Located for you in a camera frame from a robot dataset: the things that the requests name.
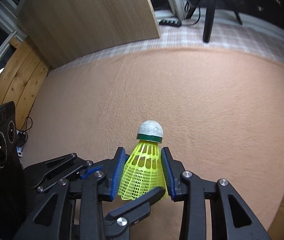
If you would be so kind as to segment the black power strip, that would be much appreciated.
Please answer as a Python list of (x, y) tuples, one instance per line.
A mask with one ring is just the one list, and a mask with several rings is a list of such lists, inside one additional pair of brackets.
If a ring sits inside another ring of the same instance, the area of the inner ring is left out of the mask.
[(182, 26), (182, 22), (180, 20), (163, 19), (159, 21), (159, 25), (180, 28)]

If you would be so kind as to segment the black tripod stand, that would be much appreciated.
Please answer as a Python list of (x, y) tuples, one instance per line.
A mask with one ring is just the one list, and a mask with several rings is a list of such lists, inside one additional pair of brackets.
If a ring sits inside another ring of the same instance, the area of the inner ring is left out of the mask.
[[(229, 9), (231, 9), (234, 12), (237, 22), (240, 25), (243, 25), (239, 12), (236, 9), (235, 3), (232, 0), (222, 0), (222, 1), (224, 2), (226, 6), (229, 7)], [(186, 12), (187, 20), (192, 18), (196, 9), (199, 10), (197, 22), (200, 20), (201, 18), (200, 2), (201, 0), (186, 0), (184, 10)], [(205, 13), (205, 24), (204, 24), (204, 30), (203, 30), (203, 42), (204, 43), (209, 43), (210, 41), (214, 18), (215, 18), (215, 10), (216, 10), (216, 0), (207, 0), (207, 7), (206, 7), (206, 13)]]

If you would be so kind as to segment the yellow shuttlecock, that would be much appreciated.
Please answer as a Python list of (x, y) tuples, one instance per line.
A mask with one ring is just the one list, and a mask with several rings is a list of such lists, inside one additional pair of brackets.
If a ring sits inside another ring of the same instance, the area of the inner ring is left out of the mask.
[(155, 187), (166, 188), (159, 148), (163, 140), (160, 123), (143, 122), (136, 139), (138, 143), (124, 165), (118, 189), (122, 200), (135, 200)]

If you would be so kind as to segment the wooden plank headboard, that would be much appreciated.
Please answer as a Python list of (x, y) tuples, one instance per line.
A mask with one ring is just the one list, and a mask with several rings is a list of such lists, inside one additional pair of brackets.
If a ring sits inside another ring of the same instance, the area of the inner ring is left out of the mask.
[(0, 74), (0, 105), (14, 102), (17, 129), (24, 126), (48, 72), (45, 59), (31, 38), (26, 37)]

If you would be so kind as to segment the light wooden cabinet panel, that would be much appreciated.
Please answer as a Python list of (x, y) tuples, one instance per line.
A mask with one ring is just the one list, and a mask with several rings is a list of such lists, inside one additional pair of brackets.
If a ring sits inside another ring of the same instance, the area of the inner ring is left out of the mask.
[(54, 68), (99, 50), (160, 37), (150, 0), (25, 0), (18, 20)]

